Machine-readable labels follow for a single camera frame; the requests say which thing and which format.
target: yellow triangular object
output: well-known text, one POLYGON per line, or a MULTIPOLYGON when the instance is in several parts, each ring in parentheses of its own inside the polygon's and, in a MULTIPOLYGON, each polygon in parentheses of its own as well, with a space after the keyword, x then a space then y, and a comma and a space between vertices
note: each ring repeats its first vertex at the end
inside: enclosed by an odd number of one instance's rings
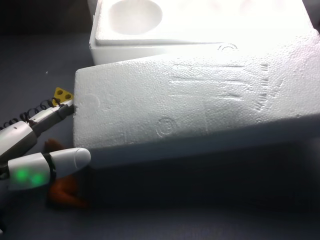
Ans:
MULTIPOLYGON (((54 98, 60 99, 60 103, 63 103, 65 101, 74 99, 74 95, 60 87, 57 87, 54 92, 54 98)), ((58 105, 55 100, 53 100, 52 103, 54 106, 58 105)))

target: coiled black wire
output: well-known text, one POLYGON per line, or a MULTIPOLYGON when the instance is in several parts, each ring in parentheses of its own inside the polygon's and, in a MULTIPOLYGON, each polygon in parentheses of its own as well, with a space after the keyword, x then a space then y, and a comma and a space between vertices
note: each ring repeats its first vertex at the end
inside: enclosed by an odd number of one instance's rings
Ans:
POLYGON ((34 115, 38 114, 40 111, 42 110, 46 110, 48 108, 53 108, 54 107, 54 104, 53 104, 53 100, 55 100, 55 102, 60 106, 60 99, 58 98, 55 98, 55 97, 52 97, 48 100, 43 100, 40 105, 36 106, 36 107, 33 107, 33 108, 30 108, 28 111, 25 111, 23 113, 21 113, 19 115, 19 119, 18 118, 12 118, 10 121, 6 121, 2 126, 0 126, 0 131, 9 127, 10 125, 12 124, 15 124, 17 122, 20 122, 20 121, 23 121, 25 123, 29 123, 29 124, 32 124, 33 121, 30 120, 31 116, 30 114, 31 113, 34 113, 34 115))

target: orange object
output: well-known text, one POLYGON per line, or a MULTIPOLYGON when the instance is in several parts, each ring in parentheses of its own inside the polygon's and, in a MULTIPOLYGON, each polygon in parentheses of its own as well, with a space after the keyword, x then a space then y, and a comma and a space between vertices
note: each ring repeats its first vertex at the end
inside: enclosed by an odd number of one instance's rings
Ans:
MULTIPOLYGON (((49 139, 44 143, 47 153, 65 149, 59 142, 49 139)), ((86 208, 87 202, 77 197, 78 183, 74 176, 69 175, 57 179, 50 187, 48 198, 51 202, 64 206, 86 208)))

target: green led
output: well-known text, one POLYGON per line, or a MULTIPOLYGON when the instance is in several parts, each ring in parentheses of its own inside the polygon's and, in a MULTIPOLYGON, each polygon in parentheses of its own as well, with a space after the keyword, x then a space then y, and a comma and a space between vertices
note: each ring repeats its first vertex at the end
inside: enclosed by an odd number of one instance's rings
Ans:
POLYGON ((32 178, 31 178, 31 182, 35 185, 42 185, 45 182, 44 176, 41 174, 35 174, 32 178))
POLYGON ((28 178, 28 170, 26 169, 20 169, 16 172, 16 179, 19 181, 19 182, 25 182, 28 178))

